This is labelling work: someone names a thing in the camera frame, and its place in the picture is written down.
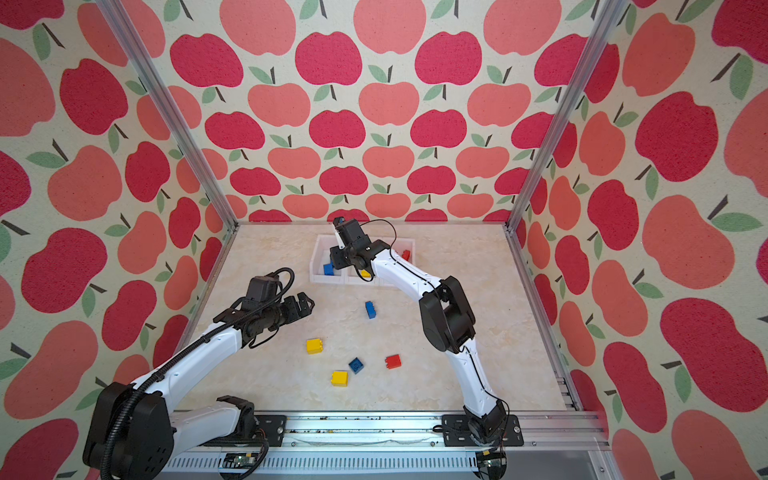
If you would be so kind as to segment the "yellow lego brick front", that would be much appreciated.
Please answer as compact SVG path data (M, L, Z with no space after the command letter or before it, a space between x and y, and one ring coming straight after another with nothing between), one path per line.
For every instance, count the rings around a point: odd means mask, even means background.
M347 371L334 371L331 376L331 384L336 387L346 387L349 381Z

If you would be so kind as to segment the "dark blue lego brick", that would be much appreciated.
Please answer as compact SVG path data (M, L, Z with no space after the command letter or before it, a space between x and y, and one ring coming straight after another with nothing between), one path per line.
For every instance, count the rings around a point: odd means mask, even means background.
M350 363L349 367L352 370L354 374L358 374L363 368L364 364L359 358L354 358Z

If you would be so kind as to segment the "red small lego brick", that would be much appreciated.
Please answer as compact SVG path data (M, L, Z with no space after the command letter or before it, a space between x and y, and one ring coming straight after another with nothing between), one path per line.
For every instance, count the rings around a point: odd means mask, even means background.
M400 368L402 366L402 360L399 354L391 355L385 358L385 366L387 369L392 370Z

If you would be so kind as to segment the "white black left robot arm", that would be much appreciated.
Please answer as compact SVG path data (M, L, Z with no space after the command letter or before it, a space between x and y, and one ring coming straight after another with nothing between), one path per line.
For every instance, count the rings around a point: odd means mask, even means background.
M241 478L259 468L270 448L251 402L221 396L208 407L177 412L181 400L220 363L254 344L263 331L309 316L305 293L244 306L243 299L217 315L195 341L151 372L129 383L113 382L98 396L84 463L102 479L153 479L179 454L209 442L258 445Z

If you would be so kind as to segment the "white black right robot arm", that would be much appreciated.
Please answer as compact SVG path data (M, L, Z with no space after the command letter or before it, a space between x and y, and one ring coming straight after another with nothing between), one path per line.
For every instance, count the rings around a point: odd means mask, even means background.
M505 402L495 395L479 358L476 318L461 283L438 278L404 260L382 241L343 240L330 249L338 270L353 267L395 286L419 305L422 330L429 343L445 353L457 376L468 428L480 446L502 442L508 419Z

